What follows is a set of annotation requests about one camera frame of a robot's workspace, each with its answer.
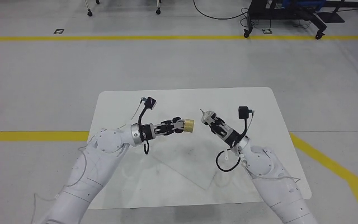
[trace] white table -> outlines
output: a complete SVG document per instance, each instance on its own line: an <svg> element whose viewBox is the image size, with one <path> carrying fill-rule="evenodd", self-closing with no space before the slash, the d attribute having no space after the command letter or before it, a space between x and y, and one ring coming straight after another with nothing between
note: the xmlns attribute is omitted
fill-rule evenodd
<svg viewBox="0 0 358 224"><path fill-rule="evenodd" d="M157 124L176 116L195 120L193 133L159 136L150 141L149 155L138 146L127 152L107 186L93 200L89 209L187 206L262 201L243 167L223 173L215 164L216 155L227 148L201 123L203 110L213 110L238 132L243 121L238 107L255 109L247 132L253 145L271 147L288 172L301 178L298 185L303 197L311 191L273 92L267 87L212 88L194 90L151 90L103 92L98 97L90 136L101 128L114 129L129 122L140 98L157 100L148 110L143 124ZM228 168L236 162L230 152Z"/></svg>

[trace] yellow floor line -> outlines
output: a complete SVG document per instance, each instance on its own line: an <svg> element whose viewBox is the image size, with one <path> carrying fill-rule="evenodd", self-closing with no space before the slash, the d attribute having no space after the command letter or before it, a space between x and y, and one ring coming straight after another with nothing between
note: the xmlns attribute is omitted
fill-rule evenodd
<svg viewBox="0 0 358 224"><path fill-rule="evenodd" d="M0 142L85 142L89 132L86 131L43 131L43 132L0 132ZM290 133L294 146L322 164L333 173L346 180L358 201L358 177L337 162L296 135Z"/></svg>
<svg viewBox="0 0 358 224"><path fill-rule="evenodd" d="M337 174L344 180L348 182L356 200L358 201L358 177L351 171L344 168L342 165L332 160L325 154L321 153L319 150L315 149L307 142L304 142L302 139L296 135L290 133L293 145L305 152L309 157L313 158L320 164L322 164L327 169L331 170L333 173Z"/></svg>
<svg viewBox="0 0 358 224"><path fill-rule="evenodd" d="M86 142L85 131L0 132L0 142Z"/></svg>
<svg viewBox="0 0 358 224"><path fill-rule="evenodd" d="M120 41L120 40L315 40L314 35L132 35L132 36L0 36L5 41ZM358 40L358 35L327 35L322 40Z"/></svg>

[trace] gray floor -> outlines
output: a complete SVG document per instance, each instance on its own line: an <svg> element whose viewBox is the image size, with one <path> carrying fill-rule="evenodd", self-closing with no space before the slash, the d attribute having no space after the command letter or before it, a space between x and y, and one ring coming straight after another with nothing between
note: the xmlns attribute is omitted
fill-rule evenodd
<svg viewBox="0 0 358 224"><path fill-rule="evenodd" d="M190 0L2 1L0 35L233 35L238 20L198 14ZM197 2L214 16L233 16L248 0ZM357 11L326 34L357 35ZM292 21L272 22L275 35L314 35ZM262 35L260 21L253 35ZM358 175L357 41L164 40L0 42L0 130L89 130L98 94L268 86L289 131ZM29 223L33 192L54 196L83 143L0 142L0 223ZM347 183L298 150L320 223L351 224L358 203ZM37 204L36 218L49 206ZM263 203L88 211L82 223L280 223Z"/></svg>

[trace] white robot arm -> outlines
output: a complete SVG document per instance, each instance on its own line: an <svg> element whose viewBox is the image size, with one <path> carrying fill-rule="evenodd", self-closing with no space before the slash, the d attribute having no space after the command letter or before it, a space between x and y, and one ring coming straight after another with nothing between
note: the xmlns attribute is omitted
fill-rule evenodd
<svg viewBox="0 0 358 224"><path fill-rule="evenodd" d="M274 151L269 148L251 146L251 140L246 136L246 119L249 113L254 113L253 110L244 106L239 107L239 118L245 120L245 130L242 134L225 124L215 112L202 111L202 113L201 121L228 144L230 150L242 158L242 165L250 174L260 196L283 223L317 224L294 181L295 178L290 176ZM223 170L218 164L220 154L216 158L216 164L221 171L232 171L240 162L239 158L233 168Z"/></svg>
<svg viewBox="0 0 358 224"><path fill-rule="evenodd" d="M179 117L157 125L142 125L143 114L156 104L151 97L142 98L142 101L145 101L145 108L139 115L138 124L121 130L103 129L91 138L75 162L67 185L57 195L54 205L40 224L79 224L92 200L111 179L129 146L136 147L146 141L144 152L148 154L148 141L156 136L192 132L194 121Z"/></svg>

